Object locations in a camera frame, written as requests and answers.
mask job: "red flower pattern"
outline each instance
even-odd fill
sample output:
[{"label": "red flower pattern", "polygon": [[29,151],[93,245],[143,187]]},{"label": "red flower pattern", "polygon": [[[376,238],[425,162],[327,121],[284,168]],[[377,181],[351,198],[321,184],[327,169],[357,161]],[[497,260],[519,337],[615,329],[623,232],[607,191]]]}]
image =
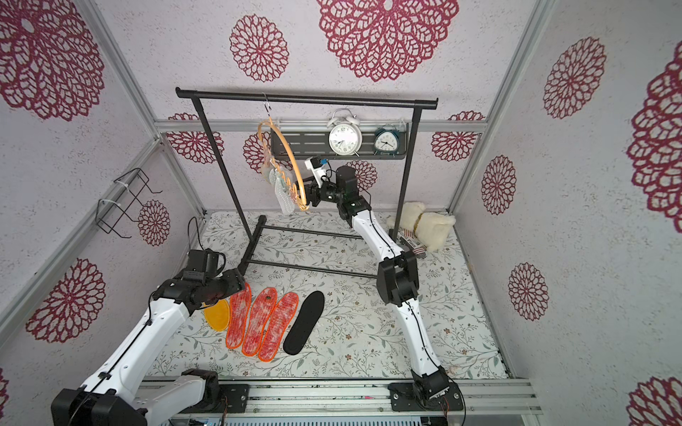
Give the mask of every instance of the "red flower pattern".
[{"label": "red flower pattern", "polygon": [[12,108],[71,121],[100,103],[104,62],[70,0],[2,0],[0,44],[0,90]]},{"label": "red flower pattern", "polygon": [[[449,118],[449,120],[455,121],[480,121],[483,119],[485,116],[475,111],[462,111]],[[431,137],[431,151],[440,159],[456,162],[471,154],[471,149],[477,139],[478,133],[475,132],[436,132]]]},{"label": "red flower pattern", "polygon": [[78,337],[97,319],[105,285],[97,265],[76,259],[26,323],[26,331],[48,343]]},{"label": "red flower pattern", "polygon": [[[175,114],[168,118],[169,120],[199,120],[199,116],[195,114]],[[167,133],[168,143],[176,150],[176,152],[186,159],[190,159],[195,163],[210,164],[216,160],[211,148],[206,132],[171,132]],[[225,150],[223,147],[220,133],[213,132],[213,137],[216,140],[218,151],[220,154]]]},{"label": "red flower pattern", "polygon": [[547,285],[532,264],[521,263],[511,271],[509,276],[509,297],[514,309],[527,320],[539,320],[547,310]]},{"label": "red flower pattern", "polygon": [[682,232],[682,42],[665,71],[647,86],[644,108],[632,117],[634,142],[627,155],[635,169],[632,183]]},{"label": "red flower pattern", "polygon": [[516,169],[504,155],[495,157],[486,167],[481,181],[481,199],[486,210],[499,215],[509,208],[516,192]]},{"label": "red flower pattern", "polygon": [[358,78],[395,80],[430,59],[459,12],[456,0],[318,0],[320,29]]},{"label": "red flower pattern", "polygon": [[[263,133],[263,139],[267,143],[268,148],[270,148],[270,133]],[[263,161],[265,161],[265,157],[263,157],[263,146],[261,145],[260,141],[258,141],[258,134],[250,135],[244,141],[243,152],[244,159],[246,159],[246,163],[249,165],[249,167],[251,167],[251,169],[257,173],[260,173]],[[293,169],[293,165],[287,159],[278,159],[275,161],[277,161],[280,167],[284,166],[289,170]]]},{"label": "red flower pattern", "polygon": [[378,173],[376,167],[370,162],[357,159],[355,161],[347,162],[346,166],[355,169],[355,177],[357,177],[357,187],[365,191],[370,189],[375,183]]},{"label": "red flower pattern", "polygon": [[244,74],[255,81],[279,78],[289,63],[282,32],[261,16],[244,16],[232,28],[230,50]]},{"label": "red flower pattern", "polygon": [[5,402],[8,401],[10,396],[7,394],[7,385],[10,383],[9,380],[5,380],[2,375],[3,371],[0,368],[0,419],[3,418],[3,409],[5,408]]},{"label": "red flower pattern", "polygon": [[142,239],[149,245],[161,245],[171,231],[171,217],[166,206],[157,200],[149,200],[140,209],[137,227]]},{"label": "red flower pattern", "polygon": [[676,378],[652,377],[628,395],[629,426],[682,425],[682,383]]},{"label": "red flower pattern", "polygon": [[545,84],[545,109],[555,119],[569,117],[592,99],[604,74],[604,45],[592,37],[561,54]]}]

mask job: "orange insole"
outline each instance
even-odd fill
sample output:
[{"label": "orange insole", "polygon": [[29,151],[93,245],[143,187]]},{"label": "orange insole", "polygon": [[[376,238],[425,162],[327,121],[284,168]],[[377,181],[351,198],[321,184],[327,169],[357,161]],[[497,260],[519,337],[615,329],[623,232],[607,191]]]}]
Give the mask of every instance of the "orange insole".
[{"label": "orange insole", "polygon": [[230,305],[220,299],[214,306],[204,309],[204,318],[215,331],[223,331],[230,325]]},{"label": "orange insole", "polygon": [[246,283],[244,290],[230,296],[230,327],[225,336],[225,346],[235,349],[244,339],[244,329],[251,307],[251,287]]},{"label": "orange insole", "polygon": [[249,326],[244,335],[244,342],[241,345],[241,353],[246,356],[254,356],[261,348],[263,340],[263,329],[268,317],[275,309],[277,304],[277,290],[272,287],[264,289],[258,297],[253,306],[251,306],[251,314],[249,315]]},{"label": "orange insole", "polygon": [[286,326],[294,318],[296,308],[298,308],[298,294],[286,293],[282,296],[282,299],[275,306],[272,314],[270,314],[267,331],[265,332],[261,349],[258,351],[258,359],[268,363],[277,355]]}]

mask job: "alarm clock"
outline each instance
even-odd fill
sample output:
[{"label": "alarm clock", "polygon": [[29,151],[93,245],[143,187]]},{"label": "alarm clock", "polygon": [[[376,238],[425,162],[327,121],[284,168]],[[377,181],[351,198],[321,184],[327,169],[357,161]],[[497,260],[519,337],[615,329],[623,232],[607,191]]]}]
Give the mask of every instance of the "alarm clock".
[{"label": "alarm clock", "polygon": [[377,154],[395,154],[400,146],[398,129],[380,127],[374,133],[374,152]]},{"label": "alarm clock", "polygon": [[[351,115],[342,118],[334,117],[337,112],[346,110]],[[362,133],[360,132],[360,120],[348,108],[341,108],[336,110],[331,115],[331,119],[327,122],[327,127],[331,129],[329,132],[329,147],[338,155],[353,155],[362,145]]]}]

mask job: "white stuffed animal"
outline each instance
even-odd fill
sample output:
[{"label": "white stuffed animal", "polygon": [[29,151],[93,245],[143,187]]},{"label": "white stuffed animal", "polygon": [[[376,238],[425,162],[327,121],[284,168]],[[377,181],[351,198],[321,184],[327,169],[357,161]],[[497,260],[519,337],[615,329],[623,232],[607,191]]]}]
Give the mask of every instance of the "white stuffed animal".
[{"label": "white stuffed animal", "polygon": [[[406,202],[402,206],[400,227],[413,231],[429,252],[437,252],[445,245],[455,218],[424,210],[426,206],[422,202]],[[389,217],[386,223],[393,228],[396,225],[395,217]]]}]

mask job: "teal alarm clock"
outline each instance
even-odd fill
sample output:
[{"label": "teal alarm clock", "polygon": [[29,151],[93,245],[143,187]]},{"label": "teal alarm clock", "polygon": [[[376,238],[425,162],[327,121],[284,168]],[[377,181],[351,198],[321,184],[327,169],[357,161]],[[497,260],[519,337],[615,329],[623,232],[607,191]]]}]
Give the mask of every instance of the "teal alarm clock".
[{"label": "teal alarm clock", "polygon": [[385,126],[380,127],[374,133],[374,152],[377,154],[393,154],[398,152],[399,133],[395,126],[393,129],[387,129]]}]

